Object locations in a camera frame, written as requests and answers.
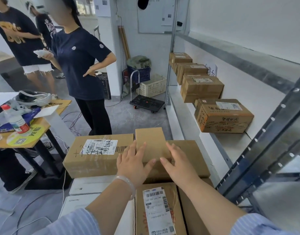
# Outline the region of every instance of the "plastic crate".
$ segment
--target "plastic crate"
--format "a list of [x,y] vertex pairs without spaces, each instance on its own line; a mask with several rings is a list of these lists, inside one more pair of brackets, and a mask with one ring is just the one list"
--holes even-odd
[[140,83],[139,94],[147,97],[152,97],[165,92],[166,77],[158,74],[151,76],[150,81]]
[[[141,68],[141,69],[135,69],[127,65],[127,70],[129,73],[129,81],[130,81],[130,76],[133,71],[138,70],[140,73],[140,82],[144,81],[149,81],[150,80],[150,71],[151,68]],[[138,73],[134,73],[132,75],[132,81],[138,83]]]
[[111,91],[110,91],[108,74],[102,73],[100,75],[97,75],[97,77],[102,81],[103,86],[104,86],[104,99],[110,100],[111,99]]

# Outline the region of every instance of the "red bottle cap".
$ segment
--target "red bottle cap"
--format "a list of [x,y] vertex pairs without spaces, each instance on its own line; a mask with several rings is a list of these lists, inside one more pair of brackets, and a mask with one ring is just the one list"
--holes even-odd
[[11,107],[10,107],[9,105],[7,105],[7,104],[2,105],[1,108],[2,108],[3,110],[9,110],[9,109],[11,109]]

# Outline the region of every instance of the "wooden stick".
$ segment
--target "wooden stick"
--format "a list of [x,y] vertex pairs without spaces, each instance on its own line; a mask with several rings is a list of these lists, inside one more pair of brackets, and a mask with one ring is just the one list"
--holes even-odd
[[129,47],[128,47],[128,43],[127,43],[127,39],[126,39],[126,34],[125,34],[124,26],[122,26],[122,31],[123,31],[123,36],[124,36],[124,40],[125,40],[125,45],[126,45],[128,57],[130,58],[131,56],[130,56],[130,52],[129,52]]
[[121,26],[118,26],[118,31],[119,31],[120,37],[121,37],[121,39],[122,39],[122,44],[123,44],[123,48],[124,48],[124,51],[125,51],[126,59],[129,59],[129,57],[128,57],[128,52],[127,52],[127,48],[126,48],[126,44],[125,44],[125,39],[124,39],[124,35],[123,35],[123,30],[122,30],[122,27],[121,27]]

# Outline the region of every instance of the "trolley handle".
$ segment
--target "trolley handle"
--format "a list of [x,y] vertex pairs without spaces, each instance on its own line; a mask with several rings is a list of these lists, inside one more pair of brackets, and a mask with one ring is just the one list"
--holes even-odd
[[[132,86],[132,76],[135,72],[138,72],[138,83],[133,87]],[[132,92],[138,88],[138,95],[139,95],[139,87],[140,87],[140,72],[135,70],[131,73],[131,101],[132,101]]]

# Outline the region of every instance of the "white shorts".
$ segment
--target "white shorts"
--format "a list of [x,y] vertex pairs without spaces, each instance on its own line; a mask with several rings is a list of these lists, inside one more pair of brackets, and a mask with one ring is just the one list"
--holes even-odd
[[39,65],[30,65],[30,66],[23,66],[25,74],[40,71],[40,72],[50,72],[53,71],[51,64],[39,64]]

